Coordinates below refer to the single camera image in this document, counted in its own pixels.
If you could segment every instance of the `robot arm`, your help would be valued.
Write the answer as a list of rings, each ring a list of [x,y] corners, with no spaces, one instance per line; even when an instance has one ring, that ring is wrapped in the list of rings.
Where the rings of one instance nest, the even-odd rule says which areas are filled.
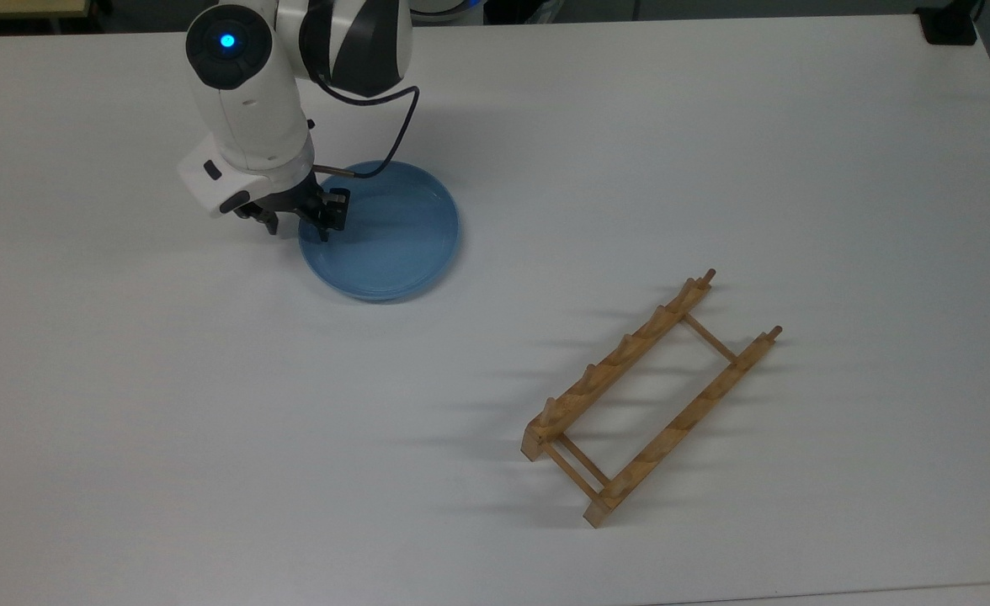
[[[349,192],[322,191],[315,179],[314,123],[301,110],[295,76],[354,104],[418,95],[410,88],[351,99],[332,89],[373,97],[402,80],[411,54],[407,1],[223,3],[196,17],[184,45],[196,106],[210,128],[178,166],[196,199],[212,215],[236,212],[272,234],[282,211],[313,223],[323,239],[327,230],[343,229]],[[404,126],[416,103],[414,96]]]

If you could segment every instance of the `black cable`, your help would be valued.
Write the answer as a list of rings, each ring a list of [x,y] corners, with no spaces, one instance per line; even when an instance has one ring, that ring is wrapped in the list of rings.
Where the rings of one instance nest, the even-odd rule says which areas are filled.
[[[398,131],[398,138],[394,140],[394,146],[391,146],[391,153],[386,154],[386,158],[383,160],[383,163],[377,166],[375,170],[371,170],[371,172],[368,173],[354,173],[352,170],[345,168],[334,168],[333,166],[323,166],[319,164],[311,168],[311,170],[314,170],[314,172],[317,173],[338,175],[340,177],[349,177],[350,179],[371,179],[375,175],[382,173],[384,168],[391,165],[391,160],[394,160],[394,154],[398,153],[398,146],[402,144],[402,139],[406,135],[406,130],[409,130],[409,123],[413,120],[413,112],[417,111],[417,103],[421,100],[421,89],[419,89],[418,86],[409,86],[409,88],[403,88],[402,91],[391,93],[391,95],[387,95],[385,97],[379,97],[376,99],[353,99],[352,97],[346,97],[338,91],[334,91],[333,88],[330,88],[330,85],[326,84],[326,82],[322,80],[322,74],[315,73],[313,76],[315,77],[312,81],[315,82],[319,88],[322,88],[324,93],[328,93],[331,97],[337,99],[338,101],[342,101],[342,103],[350,104],[350,106],[381,106],[381,104],[388,104],[391,101],[398,100],[406,96],[408,93],[412,93],[413,101],[409,104],[409,111],[406,113],[406,119],[402,121],[402,129]]]

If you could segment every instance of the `white table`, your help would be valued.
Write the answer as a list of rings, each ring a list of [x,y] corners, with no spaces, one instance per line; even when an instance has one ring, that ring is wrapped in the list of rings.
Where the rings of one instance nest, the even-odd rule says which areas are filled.
[[[0,606],[990,582],[982,46],[913,16],[419,30],[400,160],[464,247],[369,306],[184,191],[182,41],[0,39]],[[302,98],[333,164],[404,109]],[[700,320],[780,345],[591,529],[522,429],[708,268]],[[607,470],[722,365],[668,341],[572,433]]]

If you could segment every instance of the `wooden base block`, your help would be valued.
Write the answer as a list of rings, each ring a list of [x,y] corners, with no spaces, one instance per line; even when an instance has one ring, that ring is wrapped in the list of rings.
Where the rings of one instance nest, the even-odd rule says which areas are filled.
[[[521,453],[529,460],[537,460],[544,454],[544,444],[532,427],[526,427],[525,436],[521,439]]]
[[[592,524],[593,529],[598,529],[604,520],[607,520],[608,515],[611,515],[611,507],[607,507],[599,500],[593,500],[588,509],[584,510],[584,518]]]

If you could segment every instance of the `blue plate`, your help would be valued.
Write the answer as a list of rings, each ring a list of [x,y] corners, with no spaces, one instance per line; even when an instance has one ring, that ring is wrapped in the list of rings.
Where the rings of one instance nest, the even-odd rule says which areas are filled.
[[[361,300],[400,299],[429,287],[450,266],[460,236],[457,207],[424,170],[391,162],[371,179],[330,177],[322,186],[352,192],[345,231],[330,231],[330,242],[319,242],[315,227],[302,221],[300,250],[334,289]]]

